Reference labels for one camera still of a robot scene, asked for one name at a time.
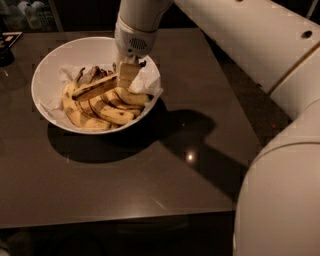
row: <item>table surface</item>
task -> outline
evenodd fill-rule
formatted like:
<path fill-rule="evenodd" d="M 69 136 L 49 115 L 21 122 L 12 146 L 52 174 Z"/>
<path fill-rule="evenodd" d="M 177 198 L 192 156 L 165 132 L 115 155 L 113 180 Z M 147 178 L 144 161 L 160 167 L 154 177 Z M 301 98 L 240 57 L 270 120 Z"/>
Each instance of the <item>table surface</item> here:
<path fill-rule="evenodd" d="M 121 133 L 77 135 L 45 120 L 31 81 L 77 38 L 23 34 L 0 81 L 0 228 L 232 211 L 261 146 L 202 32 L 159 30 L 150 54 L 164 93 Z"/>

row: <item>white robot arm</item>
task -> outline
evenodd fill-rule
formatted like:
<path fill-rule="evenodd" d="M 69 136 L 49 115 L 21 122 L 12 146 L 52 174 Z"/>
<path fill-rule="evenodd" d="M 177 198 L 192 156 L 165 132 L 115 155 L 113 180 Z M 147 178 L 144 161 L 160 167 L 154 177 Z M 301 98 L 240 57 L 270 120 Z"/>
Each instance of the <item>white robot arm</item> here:
<path fill-rule="evenodd" d="M 320 255 L 320 28 L 270 0 L 175 0 L 293 120 L 250 166 L 234 255 Z M 116 41 L 143 57 L 171 0 L 122 0 Z"/>

